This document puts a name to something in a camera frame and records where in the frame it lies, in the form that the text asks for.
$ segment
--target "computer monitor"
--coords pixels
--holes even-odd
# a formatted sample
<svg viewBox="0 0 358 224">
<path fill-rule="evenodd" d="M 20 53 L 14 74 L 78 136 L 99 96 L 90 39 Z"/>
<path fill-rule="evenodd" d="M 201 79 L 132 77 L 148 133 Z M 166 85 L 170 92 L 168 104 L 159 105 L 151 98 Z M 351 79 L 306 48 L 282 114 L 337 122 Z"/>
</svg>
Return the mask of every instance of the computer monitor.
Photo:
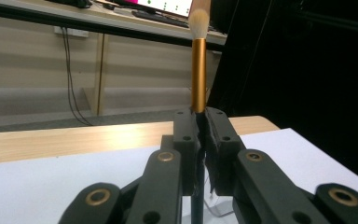
<svg viewBox="0 0 358 224">
<path fill-rule="evenodd" d="M 125 2 L 180 18 L 187 18 L 193 0 L 125 0 Z"/>
</svg>

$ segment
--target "white surface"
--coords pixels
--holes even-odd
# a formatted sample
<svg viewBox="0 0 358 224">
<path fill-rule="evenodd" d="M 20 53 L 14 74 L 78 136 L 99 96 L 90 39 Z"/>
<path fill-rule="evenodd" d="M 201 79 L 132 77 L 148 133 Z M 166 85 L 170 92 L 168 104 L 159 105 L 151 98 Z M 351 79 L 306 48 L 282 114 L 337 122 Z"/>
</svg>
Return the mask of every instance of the white surface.
<svg viewBox="0 0 358 224">
<path fill-rule="evenodd" d="M 358 175 L 291 129 L 248 134 L 242 140 L 248 148 L 267 152 L 302 189 L 314 192 L 319 184 L 335 182 L 358 191 Z M 0 163 L 0 223 L 57 223 L 83 188 L 97 182 L 124 187 L 142 175 L 148 156 L 156 149 L 158 146 Z M 218 204 L 216 212 L 232 209 L 229 197 L 206 195 L 209 205 Z M 183 223 L 190 220 L 188 205 L 185 197 Z M 204 216 L 205 223 L 236 223 L 234 215 L 213 218 L 205 210 Z"/>
</svg>

